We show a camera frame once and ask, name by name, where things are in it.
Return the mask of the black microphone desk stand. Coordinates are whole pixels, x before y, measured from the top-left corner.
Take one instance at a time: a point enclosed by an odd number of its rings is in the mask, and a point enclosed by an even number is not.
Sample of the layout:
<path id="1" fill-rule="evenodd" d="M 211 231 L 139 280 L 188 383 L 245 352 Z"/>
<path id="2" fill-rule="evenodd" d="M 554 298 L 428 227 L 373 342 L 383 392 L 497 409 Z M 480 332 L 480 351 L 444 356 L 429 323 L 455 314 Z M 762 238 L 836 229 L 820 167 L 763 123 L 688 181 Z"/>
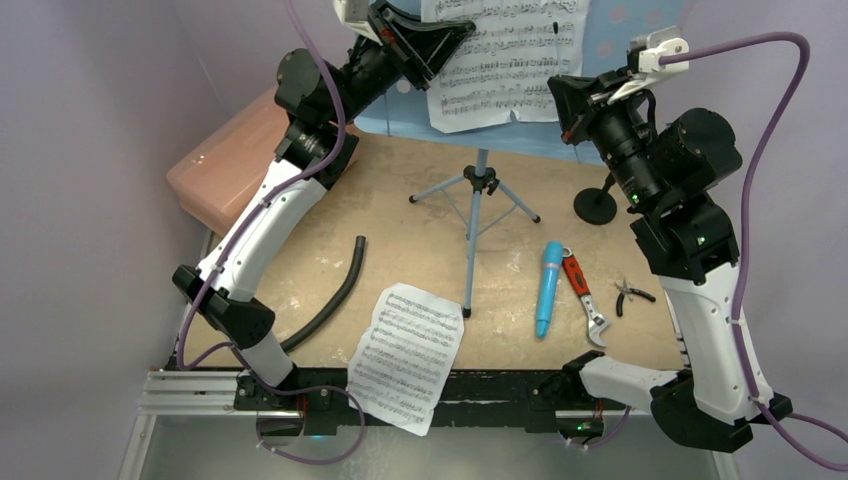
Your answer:
<path id="1" fill-rule="evenodd" d="M 614 184 L 614 177 L 608 174 L 601 188 L 581 190 L 573 201 L 576 215 L 591 225 L 609 224 L 617 214 L 617 204 L 610 194 Z"/>

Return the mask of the sheet music bottom page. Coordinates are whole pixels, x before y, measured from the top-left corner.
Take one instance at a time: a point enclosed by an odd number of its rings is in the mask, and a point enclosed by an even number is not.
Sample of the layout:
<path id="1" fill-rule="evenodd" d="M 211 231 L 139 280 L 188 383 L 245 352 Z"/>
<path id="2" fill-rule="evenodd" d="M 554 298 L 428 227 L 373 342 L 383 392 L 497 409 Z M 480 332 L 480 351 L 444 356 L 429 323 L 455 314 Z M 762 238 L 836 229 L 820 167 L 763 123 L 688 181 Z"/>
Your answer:
<path id="1" fill-rule="evenodd" d="M 464 335 L 460 304 L 412 285 L 381 293 L 348 363 L 347 391 L 372 417 L 428 434 Z"/>

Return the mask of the sheet music top page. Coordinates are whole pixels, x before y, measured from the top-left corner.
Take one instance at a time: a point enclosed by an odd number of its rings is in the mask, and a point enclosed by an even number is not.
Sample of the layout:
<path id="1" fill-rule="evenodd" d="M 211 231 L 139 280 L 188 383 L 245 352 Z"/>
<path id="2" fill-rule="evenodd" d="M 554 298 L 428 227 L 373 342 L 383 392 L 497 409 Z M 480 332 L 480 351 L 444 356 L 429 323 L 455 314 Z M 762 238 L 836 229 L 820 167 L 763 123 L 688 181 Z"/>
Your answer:
<path id="1" fill-rule="evenodd" d="M 427 21 L 475 25 L 426 93 L 431 127 L 457 133 L 555 121 L 547 81 L 581 74 L 589 8 L 581 0 L 422 2 Z"/>

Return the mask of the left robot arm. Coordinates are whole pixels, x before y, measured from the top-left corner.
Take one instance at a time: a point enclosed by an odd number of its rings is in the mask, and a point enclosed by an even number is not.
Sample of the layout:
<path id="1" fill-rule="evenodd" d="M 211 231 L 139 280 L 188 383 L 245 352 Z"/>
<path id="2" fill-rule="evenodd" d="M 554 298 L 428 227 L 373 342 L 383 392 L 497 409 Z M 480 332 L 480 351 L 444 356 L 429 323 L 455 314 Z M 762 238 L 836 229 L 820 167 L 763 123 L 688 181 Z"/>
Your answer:
<path id="1" fill-rule="evenodd" d="M 303 33 L 276 71 L 275 104 L 289 124 L 253 198 L 215 250 L 172 280 L 260 379 L 272 408 L 297 399 L 295 364 L 276 339 L 274 312 L 256 296 L 264 272 L 306 213 L 337 183 L 357 148 L 349 124 L 400 80 L 426 90 L 476 31 L 471 20 L 425 20 L 388 1 L 338 1 L 355 35 L 334 66 Z"/>

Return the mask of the red adjustable wrench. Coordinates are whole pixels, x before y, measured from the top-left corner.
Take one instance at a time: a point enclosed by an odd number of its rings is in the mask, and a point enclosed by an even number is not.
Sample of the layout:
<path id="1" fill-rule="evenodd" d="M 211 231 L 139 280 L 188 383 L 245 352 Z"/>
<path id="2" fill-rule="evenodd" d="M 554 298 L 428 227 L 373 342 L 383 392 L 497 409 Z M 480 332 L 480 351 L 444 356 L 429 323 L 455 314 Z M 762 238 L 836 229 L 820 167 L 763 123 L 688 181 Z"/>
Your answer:
<path id="1" fill-rule="evenodd" d="M 595 346 L 606 348 L 602 334 L 610 326 L 610 322 L 598 310 L 582 268 L 568 247 L 563 249 L 562 267 L 586 314 L 588 339 Z"/>

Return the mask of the aluminium mounting rail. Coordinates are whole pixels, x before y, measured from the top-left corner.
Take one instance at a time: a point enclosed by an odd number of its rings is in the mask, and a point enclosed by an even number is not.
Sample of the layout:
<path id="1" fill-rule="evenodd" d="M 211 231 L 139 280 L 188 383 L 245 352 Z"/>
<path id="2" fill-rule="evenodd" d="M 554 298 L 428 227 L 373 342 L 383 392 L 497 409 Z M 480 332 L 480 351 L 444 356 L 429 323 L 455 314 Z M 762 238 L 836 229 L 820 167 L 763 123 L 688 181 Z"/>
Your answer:
<path id="1" fill-rule="evenodd" d="M 332 425 L 353 425 L 363 411 L 370 423 L 380 412 L 406 422 L 424 409 L 394 388 L 347 392 L 344 368 L 307 368 L 300 372 L 301 393 L 270 393 L 244 372 L 153 372 L 141 400 L 143 411 L 157 415 L 256 415 L 304 418 Z M 438 402 L 430 408 L 434 425 L 481 426 L 486 422 L 550 419 L 557 412 L 590 411 L 598 400 L 579 396 L 555 370 L 453 370 Z"/>

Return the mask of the blue toy microphone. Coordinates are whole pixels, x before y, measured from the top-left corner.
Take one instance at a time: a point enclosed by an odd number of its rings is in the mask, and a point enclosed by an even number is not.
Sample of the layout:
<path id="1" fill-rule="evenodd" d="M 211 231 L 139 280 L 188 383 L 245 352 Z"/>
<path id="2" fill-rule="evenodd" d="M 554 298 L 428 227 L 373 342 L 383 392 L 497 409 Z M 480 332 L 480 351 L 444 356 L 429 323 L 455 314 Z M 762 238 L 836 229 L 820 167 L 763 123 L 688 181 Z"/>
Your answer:
<path id="1" fill-rule="evenodd" d="M 535 335 L 539 339 L 544 339 L 549 331 L 563 258 L 563 244 L 558 241 L 548 242 L 542 254 L 535 310 Z"/>

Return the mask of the small black pliers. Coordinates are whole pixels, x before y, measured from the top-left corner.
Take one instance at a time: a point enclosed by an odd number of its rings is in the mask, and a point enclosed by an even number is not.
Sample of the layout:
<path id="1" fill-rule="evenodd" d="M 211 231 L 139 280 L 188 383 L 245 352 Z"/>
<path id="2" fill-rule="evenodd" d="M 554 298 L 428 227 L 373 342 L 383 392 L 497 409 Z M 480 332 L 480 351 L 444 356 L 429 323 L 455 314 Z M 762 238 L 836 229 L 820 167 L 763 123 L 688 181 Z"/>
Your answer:
<path id="1" fill-rule="evenodd" d="M 622 318 L 624 316 L 624 303 L 626 300 L 632 301 L 634 297 L 640 297 L 651 303 L 657 302 L 657 298 L 654 295 L 630 286 L 625 279 L 623 279 L 620 283 L 615 282 L 614 286 L 618 290 L 618 297 L 615 305 L 615 312 L 618 318 Z"/>

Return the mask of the sheet music page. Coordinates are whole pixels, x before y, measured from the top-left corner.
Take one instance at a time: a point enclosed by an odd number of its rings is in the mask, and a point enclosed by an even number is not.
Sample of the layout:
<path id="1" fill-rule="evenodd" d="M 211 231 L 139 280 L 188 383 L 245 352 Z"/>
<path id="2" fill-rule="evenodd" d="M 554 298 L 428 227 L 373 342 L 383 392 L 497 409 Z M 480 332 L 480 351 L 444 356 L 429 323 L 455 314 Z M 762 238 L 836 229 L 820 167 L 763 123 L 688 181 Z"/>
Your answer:
<path id="1" fill-rule="evenodd" d="M 464 335 L 460 304 L 412 285 L 381 293 L 348 363 L 347 391 L 372 417 L 428 434 Z"/>
<path id="2" fill-rule="evenodd" d="M 555 121 L 547 81 L 581 74 L 589 8 L 581 0 L 422 2 L 427 21 L 475 25 L 426 93 L 431 127 L 457 133 Z"/>

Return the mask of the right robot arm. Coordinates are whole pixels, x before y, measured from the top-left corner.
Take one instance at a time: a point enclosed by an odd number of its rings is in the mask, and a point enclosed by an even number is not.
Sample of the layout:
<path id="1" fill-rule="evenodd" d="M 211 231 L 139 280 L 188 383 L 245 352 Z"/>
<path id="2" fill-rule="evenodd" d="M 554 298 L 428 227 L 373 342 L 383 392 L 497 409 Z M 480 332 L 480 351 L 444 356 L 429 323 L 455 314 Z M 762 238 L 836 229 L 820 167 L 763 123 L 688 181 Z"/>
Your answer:
<path id="1" fill-rule="evenodd" d="M 705 109 L 685 111 L 665 129 L 642 117 L 654 106 L 642 90 L 616 99 L 625 70 L 548 81 L 562 140 L 591 142 L 634 215 L 632 231 L 672 314 L 680 370 L 654 370 L 592 350 L 552 378 L 554 391 L 584 407 L 608 399 L 649 413 L 675 443 L 732 453 L 752 425 L 787 417 L 788 397 L 765 380 L 742 313 L 732 309 L 740 249 L 725 210 L 709 190 L 742 164 L 727 120 Z"/>

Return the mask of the pink plastic storage box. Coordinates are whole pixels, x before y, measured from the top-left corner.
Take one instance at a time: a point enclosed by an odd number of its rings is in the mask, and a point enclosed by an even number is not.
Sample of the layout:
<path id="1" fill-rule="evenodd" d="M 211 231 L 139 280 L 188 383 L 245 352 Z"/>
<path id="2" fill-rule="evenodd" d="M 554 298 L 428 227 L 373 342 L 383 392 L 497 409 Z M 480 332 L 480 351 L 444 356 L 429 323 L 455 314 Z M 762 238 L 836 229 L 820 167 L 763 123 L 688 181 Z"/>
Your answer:
<path id="1" fill-rule="evenodd" d="M 202 141 L 167 173 L 180 206 L 224 236 L 256 194 L 289 120 L 274 87 Z"/>

